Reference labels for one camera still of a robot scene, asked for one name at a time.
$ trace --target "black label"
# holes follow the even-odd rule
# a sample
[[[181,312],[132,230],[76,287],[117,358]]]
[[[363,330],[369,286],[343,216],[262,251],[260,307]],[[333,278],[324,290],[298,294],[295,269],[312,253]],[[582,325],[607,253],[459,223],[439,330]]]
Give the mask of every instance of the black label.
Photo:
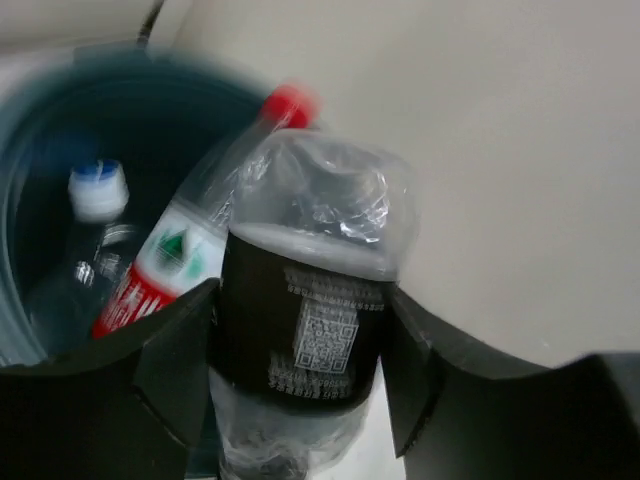
[[[297,409],[369,394],[394,282],[354,278],[229,234],[210,362],[249,393]]]

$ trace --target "trash can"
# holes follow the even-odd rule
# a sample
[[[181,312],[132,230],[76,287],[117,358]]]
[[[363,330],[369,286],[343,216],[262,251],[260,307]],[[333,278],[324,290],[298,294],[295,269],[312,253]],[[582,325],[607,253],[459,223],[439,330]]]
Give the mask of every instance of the trash can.
[[[91,160],[87,139],[122,163],[128,214],[151,228],[195,163],[248,126],[266,93],[231,72],[142,50],[82,58],[13,92],[0,108],[0,366],[45,360],[23,299],[62,258],[69,170]],[[205,434],[206,453],[215,440]]]

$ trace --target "clear plastic bottle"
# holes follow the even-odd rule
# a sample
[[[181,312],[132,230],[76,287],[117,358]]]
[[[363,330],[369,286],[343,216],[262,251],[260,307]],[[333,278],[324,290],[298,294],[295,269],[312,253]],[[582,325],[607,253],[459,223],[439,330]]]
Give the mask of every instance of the clear plastic bottle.
[[[133,262],[142,236],[123,223],[129,193],[118,162],[75,168],[69,194],[75,222],[64,260],[27,299],[32,326],[49,355],[88,341],[96,315]]]
[[[306,128],[315,111],[309,94],[281,86],[231,146],[214,148],[196,165],[96,321],[94,338],[153,313],[206,278],[220,276],[239,167],[274,130]]]
[[[211,337],[228,478],[346,450],[417,225],[408,166],[387,152],[283,130],[245,163]]]

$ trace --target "green logo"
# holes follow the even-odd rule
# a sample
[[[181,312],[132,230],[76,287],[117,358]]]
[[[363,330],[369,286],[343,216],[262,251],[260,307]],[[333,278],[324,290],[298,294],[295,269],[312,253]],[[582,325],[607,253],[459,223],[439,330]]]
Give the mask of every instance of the green logo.
[[[156,262],[158,267],[167,273],[177,273],[184,267],[189,258],[187,230],[172,235],[163,233],[156,246]]]

